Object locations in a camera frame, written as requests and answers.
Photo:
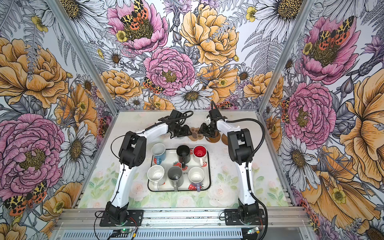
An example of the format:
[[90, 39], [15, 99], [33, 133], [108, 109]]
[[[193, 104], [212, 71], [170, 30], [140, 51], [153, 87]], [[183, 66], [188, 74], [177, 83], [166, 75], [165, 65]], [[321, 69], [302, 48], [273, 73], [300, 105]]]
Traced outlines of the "scratched brown round coaster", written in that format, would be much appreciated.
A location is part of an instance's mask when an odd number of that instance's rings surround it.
[[209, 142], [209, 143], [217, 143], [221, 140], [221, 135], [218, 135], [216, 137], [213, 137], [213, 138], [209, 138], [209, 137], [205, 137], [205, 139]]

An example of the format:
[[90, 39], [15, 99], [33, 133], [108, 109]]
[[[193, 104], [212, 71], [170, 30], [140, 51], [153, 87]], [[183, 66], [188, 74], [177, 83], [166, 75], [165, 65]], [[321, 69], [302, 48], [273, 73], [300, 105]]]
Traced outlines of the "cork paw print coaster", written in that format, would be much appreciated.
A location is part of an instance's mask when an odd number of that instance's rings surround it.
[[204, 135], [200, 134], [199, 130], [200, 130], [200, 128], [190, 128], [190, 131], [192, 134], [190, 136], [188, 136], [188, 138], [193, 142], [202, 140], [204, 138]]

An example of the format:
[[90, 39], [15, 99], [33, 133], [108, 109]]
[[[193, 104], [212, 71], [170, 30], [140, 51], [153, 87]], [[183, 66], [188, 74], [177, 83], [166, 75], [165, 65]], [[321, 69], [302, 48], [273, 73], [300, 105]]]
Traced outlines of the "plain brown round coaster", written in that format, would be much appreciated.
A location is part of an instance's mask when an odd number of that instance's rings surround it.
[[228, 137], [226, 135], [223, 134], [221, 140], [225, 145], [228, 145]]

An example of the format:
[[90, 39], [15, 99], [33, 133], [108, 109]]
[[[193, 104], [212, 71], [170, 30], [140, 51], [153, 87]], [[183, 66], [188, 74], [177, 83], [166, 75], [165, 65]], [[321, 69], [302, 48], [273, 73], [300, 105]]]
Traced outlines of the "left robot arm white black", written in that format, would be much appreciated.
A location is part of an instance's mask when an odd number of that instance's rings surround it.
[[185, 122], [193, 114], [191, 110], [184, 113], [172, 110], [170, 115], [158, 119], [156, 123], [144, 130], [126, 132], [118, 152], [120, 171], [117, 185], [104, 211], [104, 215], [109, 217], [111, 223], [122, 226], [128, 220], [130, 184], [137, 168], [146, 159], [147, 144], [167, 133], [170, 133], [173, 138], [190, 136], [192, 132]]

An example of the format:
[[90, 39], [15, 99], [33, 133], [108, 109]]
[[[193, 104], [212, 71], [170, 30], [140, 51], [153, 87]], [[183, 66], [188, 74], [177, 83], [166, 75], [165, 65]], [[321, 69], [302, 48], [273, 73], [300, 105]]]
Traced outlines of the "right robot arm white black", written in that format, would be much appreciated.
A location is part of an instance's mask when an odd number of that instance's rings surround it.
[[219, 133], [227, 137], [228, 155], [235, 163], [239, 175], [239, 218], [244, 224], [250, 224], [260, 213], [259, 202], [253, 193], [250, 168], [256, 150], [250, 130], [235, 126], [234, 123], [237, 122], [227, 121], [219, 109], [211, 109], [200, 127], [200, 133], [209, 138], [216, 137]]

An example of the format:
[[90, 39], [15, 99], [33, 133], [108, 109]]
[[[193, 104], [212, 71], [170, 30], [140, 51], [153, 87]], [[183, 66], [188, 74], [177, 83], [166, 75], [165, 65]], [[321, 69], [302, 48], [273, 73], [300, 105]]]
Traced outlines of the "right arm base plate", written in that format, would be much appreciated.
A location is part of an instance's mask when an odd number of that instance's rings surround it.
[[261, 226], [266, 224], [266, 215], [264, 210], [259, 210], [259, 213], [243, 213], [238, 209], [225, 209], [225, 223], [227, 226]]

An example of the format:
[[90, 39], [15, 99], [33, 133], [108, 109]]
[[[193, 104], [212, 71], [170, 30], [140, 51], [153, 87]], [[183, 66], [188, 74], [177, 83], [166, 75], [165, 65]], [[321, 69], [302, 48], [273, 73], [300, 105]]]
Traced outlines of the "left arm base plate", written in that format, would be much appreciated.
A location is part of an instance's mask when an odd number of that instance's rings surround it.
[[122, 210], [116, 213], [104, 212], [100, 227], [140, 227], [143, 220], [143, 210]]

